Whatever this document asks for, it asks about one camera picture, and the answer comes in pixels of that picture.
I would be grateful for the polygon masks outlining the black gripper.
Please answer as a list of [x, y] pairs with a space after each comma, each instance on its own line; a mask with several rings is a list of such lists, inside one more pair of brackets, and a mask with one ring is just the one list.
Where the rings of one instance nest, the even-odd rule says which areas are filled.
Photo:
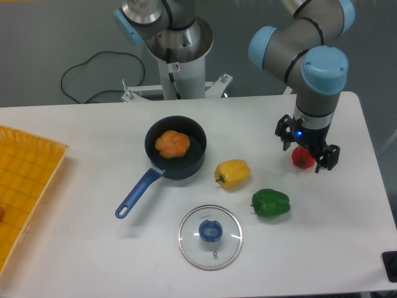
[[295, 107], [293, 117], [285, 114], [275, 128], [275, 135], [283, 143], [283, 151], [296, 142], [307, 149], [316, 160], [315, 173], [321, 169], [332, 170], [339, 161], [340, 148], [337, 145], [328, 145], [326, 137], [334, 113], [313, 116]]

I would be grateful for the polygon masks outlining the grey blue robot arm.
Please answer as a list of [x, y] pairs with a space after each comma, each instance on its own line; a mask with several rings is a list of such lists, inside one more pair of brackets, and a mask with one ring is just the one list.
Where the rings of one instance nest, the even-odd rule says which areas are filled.
[[[293, 115], [283, 116], [275, 133], [283, 148], [297, 143], [317, 168], [333, 169], [337, 145], [326, 135], [346, 84], [349, 62], [328, 42], [354, 22], [350, 1], [285, 1], [293, 23], [279, 30], [259, 29], [248, 46], [249, 59], [296, 92]], [[202, 99], [205, 57], [213, 45], [209, 24], [195, 13], [193, 1], [124, 1], [114, 10], [120, 31], [135, 45], [146, 45], [157, 59], [165, 99]]]

